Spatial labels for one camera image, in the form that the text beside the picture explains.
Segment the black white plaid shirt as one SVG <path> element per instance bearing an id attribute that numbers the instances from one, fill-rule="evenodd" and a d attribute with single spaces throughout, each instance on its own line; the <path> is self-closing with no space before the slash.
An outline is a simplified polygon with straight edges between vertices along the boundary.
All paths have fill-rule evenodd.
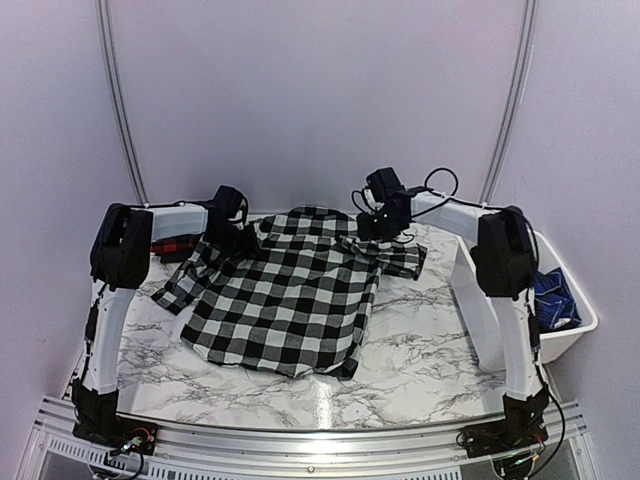
<path id="1" fill-rule="evenodd" d="M 244 228 L 249 252 L 199 240 L 157 290 L 157 305 L 194 308 L 181 340 L 204 360 L 290 378 L 351 379 L 384 275 L 416 280 L 415 241 L 363 241 L 338 210 L 297 207 Z"/>

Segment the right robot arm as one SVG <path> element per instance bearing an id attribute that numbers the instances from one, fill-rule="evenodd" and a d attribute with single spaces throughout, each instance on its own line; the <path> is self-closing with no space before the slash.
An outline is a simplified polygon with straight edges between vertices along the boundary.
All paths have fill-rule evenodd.
<path id="1" fill-rule="evenodd" d="M 367 189 L 360 232 L 391 239 L 420 223 L 458 236 L 452 290 L 480 368 L 506 373 L 506 418 L 495 438 L 506 448 L 519 446 L 549 404 L 533 306 L 539 253 L 526 217 L 515 206 L 481 205 L 424 186 L 370 181 Z"/>

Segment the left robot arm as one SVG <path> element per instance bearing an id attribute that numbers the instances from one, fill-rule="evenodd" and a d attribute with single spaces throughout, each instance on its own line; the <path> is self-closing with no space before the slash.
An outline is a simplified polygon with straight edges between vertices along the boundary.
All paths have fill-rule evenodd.
<path id="1" fill-rule="evenodd" d="M 222 186 L 206 201 L 109 206 L 90 252 L 93 283 L 85 324 L 85 360 L 72 384 L 72 402 L 86 426 L 106 445 L 125 438 L 117 407 L 117 358 L 135 291 L 146 279 L 154 242 L 205 235 L 229 240 L 246 222 L 248 200 Z"/>

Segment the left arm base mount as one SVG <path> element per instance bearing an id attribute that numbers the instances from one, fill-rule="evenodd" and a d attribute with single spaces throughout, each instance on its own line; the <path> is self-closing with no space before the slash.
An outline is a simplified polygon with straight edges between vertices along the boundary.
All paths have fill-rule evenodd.
<path id="1" fill-rule="evenodd" d="M 72 400 L 76 411 L 73 435 L 91 443 L 117 449 L 139 438 L 144 455 L 155 451 L 159 425 L 150 421 L 123 417 L 117 413 L 119 392 L 97 394 L 81 390 Z"/>

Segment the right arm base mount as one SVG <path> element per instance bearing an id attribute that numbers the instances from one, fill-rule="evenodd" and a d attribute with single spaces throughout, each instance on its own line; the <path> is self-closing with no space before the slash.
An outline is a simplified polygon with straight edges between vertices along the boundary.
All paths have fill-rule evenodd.
<path id="1" fill-rule="evenodd" d="M 548 439 L 544 410 L 549 405 L 546 393 L 518 400 L 502 397 L 504 417 L 500 420 L 476 423 L 463 427 L 456 438 L 469 458 L 505 453 Z"/>

